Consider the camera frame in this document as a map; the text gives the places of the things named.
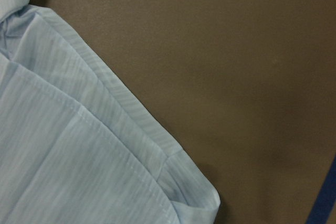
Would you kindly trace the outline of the light blue button shirt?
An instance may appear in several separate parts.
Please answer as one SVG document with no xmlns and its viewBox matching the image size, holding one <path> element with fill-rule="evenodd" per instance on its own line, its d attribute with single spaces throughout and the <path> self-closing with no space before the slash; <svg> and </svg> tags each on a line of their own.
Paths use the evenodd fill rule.
<svg viewBox="0 0 336 224">
<path fill-rule="evenodd" d="M 1 223 L 213 223 L 218 192 L 61 17 L 1 0 Z"/>
</svg>

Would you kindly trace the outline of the brown paper table cover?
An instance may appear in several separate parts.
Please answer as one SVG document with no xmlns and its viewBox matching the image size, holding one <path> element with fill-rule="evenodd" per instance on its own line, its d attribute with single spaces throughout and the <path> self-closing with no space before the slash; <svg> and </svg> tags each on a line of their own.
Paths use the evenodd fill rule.
<svg viewBox="0 0 336 224">
<path fill-rule="evenodd" d="M 335 156 L 335 0 L 31 0 L 188 152 L 217 223 L 304 223 Z"/>
</svg>

